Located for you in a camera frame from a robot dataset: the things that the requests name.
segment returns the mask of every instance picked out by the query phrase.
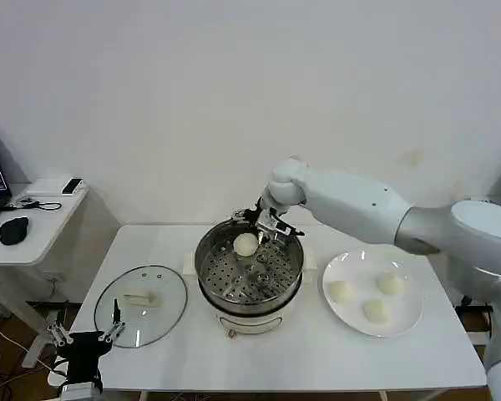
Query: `small white table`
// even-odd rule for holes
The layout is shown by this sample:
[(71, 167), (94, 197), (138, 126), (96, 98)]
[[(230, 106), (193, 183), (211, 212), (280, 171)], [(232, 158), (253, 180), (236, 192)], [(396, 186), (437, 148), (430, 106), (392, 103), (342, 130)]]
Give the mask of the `small white table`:
[[(23, 195), (26, 185), (12, 185), (13, 193)], [(84, 199), (88, 189), (79, 190), (72, 196), (32, 196), (40, 202), (59, 202), (61, 209), (57, 211), (42, 211), (26, 209), (19, 211), (4, 211), (0, 213), (0, 226), (16, 217), (26, 216), (29, 219), (28, 234), (24, 241), (17, 245), (4, 246), (0, 242), (0, 303), (43, 338), (49, 338), (46, 321), (30, 307), (14, 290), (9, 288), (6, 266), (31, 266), (40, 262), (48, 253), (52, 244)]]
[[(124, 226), (119, 230), (73, 324), (94, 330), (94, 307), (115, 278), (137, 266), (161, 264), (181, 271), (208, 226)], [(317, 273), (360, 242), (324, 226), (302, 227)], [(329, 310), (318, 279), (303, 284), (296, 307), (273, 332), (229, 339), (185, 276), (188, 305), (164, 338), (136, 349), (114, 347), (100, 359), (104, 388), (136, 391), (351, 392), (480, 387), (483, 365), (425, 257), (397, 250), (417, 280), (423, 316), (398, 338), (361, 334)], [(50, 373), (48, 382), (63, 378)]]

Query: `white plate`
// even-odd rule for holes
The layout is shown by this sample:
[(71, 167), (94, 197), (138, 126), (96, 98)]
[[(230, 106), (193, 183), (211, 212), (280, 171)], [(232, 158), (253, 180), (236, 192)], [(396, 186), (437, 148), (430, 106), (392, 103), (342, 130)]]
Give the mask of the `white plate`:
[[(323, 292), (332, 311), (349, 326), (371, 336), (398, 336), (418, 323), (423, 300), (406, 266), (401, 266), (398, 261), (384, 256), (377, 249), (368, 247), (346, 251), (332, 259), (323, 273)], [(391, 297), (378, 289), (375, 279), (383, 272), (394, 272), (405, 281), (403, 294)], [(349, 281), (355, 289), (354, 299), (347, 304), (335, 303), (329, 296), (329, 283), (338, 280)], [(370, 299), (383, 300), (392, 308), (390, 322), (376, 324), (367, 320), (362, 305)]]

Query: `table leg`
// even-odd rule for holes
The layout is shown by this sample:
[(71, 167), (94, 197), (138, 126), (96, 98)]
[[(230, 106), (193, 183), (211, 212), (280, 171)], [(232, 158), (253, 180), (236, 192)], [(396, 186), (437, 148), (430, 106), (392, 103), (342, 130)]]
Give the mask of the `table leg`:
[(0, 272), (0, 303), (37, 332), (37, 334), (50, 340), (46, 320), (20, 297), (18, 291), (8, 284), (6, 279), (1, 278), (1, 275), (2, 273)]

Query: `steamed bun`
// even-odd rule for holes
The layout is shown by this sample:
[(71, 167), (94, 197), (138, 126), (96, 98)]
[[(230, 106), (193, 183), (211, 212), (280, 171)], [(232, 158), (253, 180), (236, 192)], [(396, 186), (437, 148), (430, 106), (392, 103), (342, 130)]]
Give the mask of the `steamed bun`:
[(399, 295), (404, 292), (404, 280), (395, 273), (381, 273), (375, 280), (377, 287), (386, 295)]
[(250, 232), (239, 234), (234, 240), (234, 251), (239, 256), (254, 255), (258, 249), (258, 238)]
[(392, 309), (380, 299), (364, 302), (363, 311), (367, 320), (376, 324), (384, 324), (392, 319)]
[(350, 282), (331, 282), (328, 293), (335, 303), (349, 303), (354, 298), (354, 287)]

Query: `floor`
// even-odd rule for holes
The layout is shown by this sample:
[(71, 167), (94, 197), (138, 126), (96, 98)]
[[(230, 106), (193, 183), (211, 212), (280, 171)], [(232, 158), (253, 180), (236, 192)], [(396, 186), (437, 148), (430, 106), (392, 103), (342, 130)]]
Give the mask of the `floor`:
[[(48, 309), (38, 308), (45, 315)], [(68, 309), (65, 327), (70, 327), (78, 310)], [(469, 316), (464, 319), (464, 326), (470, 330), (484, 330), (485, 322), (480, 316)], [(26, 348), (35, 338), (35, 332), (16, 317), (2, 319), (0, 330), (11, 339)], [(478, 348), (482, 357), (483, 348)], [(34, 369), (23, 369), (21, 363), (24, 352), (0, 337), (0, 385), (5, 380), (25, 374), (10, 383), (0, 387), (0, 401), (41, 401), (56, 397), (56, 390), (47, 383), (48, 372), (40, 365)], [(47, 347), (43, 352), (43, 361), (53, 361), (53, 347)], [(137, 401), (138, 393), (104, 393), (106, 399), (115, 401)], [(389, 401), (412, 401), (421, 398), (427, 393), (388, 393)], [(149, 401), (378, 401), (378, 393), (150, 393)], [(452, 390), (446, 392), (433, 401), (490, 401), (486, 388)]]

